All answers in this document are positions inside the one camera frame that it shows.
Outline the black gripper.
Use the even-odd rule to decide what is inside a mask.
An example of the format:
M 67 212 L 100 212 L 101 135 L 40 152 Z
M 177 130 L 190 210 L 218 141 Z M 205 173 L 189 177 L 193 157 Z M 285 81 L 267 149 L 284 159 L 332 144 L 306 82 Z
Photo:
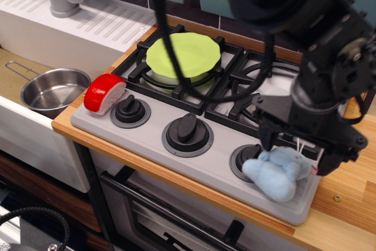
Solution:
M 292 96 L 257 95 L 258 138 L 271 151 L 280 133 L 288 133 L 318 145 L 324 151 L 317 166 L 318 176 L 327 176 L 342 162 L 357 160 L 368 145 L 367 138 L 353 126 L 339 121 L 337 111 L 312 113 L 299 107 Z

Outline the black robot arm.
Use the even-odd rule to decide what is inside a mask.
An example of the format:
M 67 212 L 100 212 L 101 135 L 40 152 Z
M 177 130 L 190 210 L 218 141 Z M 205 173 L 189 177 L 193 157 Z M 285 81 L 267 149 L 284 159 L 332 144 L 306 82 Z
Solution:
M 270 150 L 287 132 L 324 153 L 317 175 L 356 160 L 367 139 L 338 107 L 375 88 L 374 29 L 352 0 L 229 0 L 234 17 L 255 31 L 279 34 L 303 54 L 288 96 L 258 95 L 258 136 Z

